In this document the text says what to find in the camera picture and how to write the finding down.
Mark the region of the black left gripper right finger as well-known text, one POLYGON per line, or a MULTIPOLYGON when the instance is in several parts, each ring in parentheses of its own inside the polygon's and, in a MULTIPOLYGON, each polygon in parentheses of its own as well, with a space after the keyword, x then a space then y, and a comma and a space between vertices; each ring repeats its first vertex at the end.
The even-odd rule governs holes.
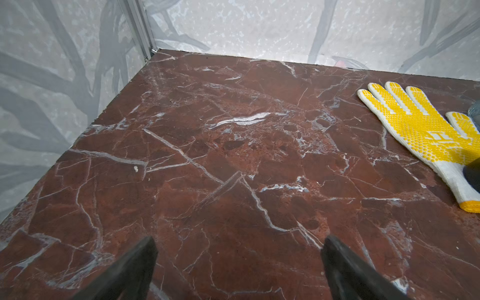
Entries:
POLYGON ((335 235, 329 235, 325 239, 321 258, 334 300, 407 300, 409 298, 335 235))

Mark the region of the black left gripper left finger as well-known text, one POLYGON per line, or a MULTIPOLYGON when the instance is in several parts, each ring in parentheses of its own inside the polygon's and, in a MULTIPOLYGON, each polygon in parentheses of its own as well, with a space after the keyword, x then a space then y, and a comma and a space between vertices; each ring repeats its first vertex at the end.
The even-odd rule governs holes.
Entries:
POLYGON ((157 256, 154 239, 145 237, 72 299, 145 300, 157 256))

